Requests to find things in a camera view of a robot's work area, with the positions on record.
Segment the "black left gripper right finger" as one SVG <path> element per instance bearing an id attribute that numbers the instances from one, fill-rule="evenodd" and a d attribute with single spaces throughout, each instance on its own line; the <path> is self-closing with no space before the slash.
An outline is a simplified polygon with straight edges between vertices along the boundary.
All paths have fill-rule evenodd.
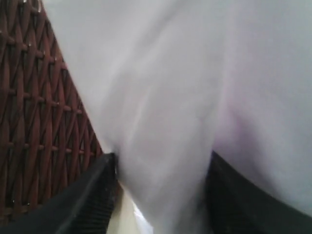
<path id="1" fill-rule="evenodd" d="M 215 234 L 310 234 L 312 218 L 268 195 L 212 153 L 206 197 Z"/>

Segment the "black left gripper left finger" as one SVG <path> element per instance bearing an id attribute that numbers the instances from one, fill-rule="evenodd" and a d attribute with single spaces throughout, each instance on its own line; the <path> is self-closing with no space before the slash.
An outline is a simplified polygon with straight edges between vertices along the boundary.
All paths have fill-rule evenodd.
<path id="1" fill-rule="evenodd" d="M 2 234 L 105 234 L 117 191 L 116 156 L 103 154 L 41 208 L 0 229 Z"/>

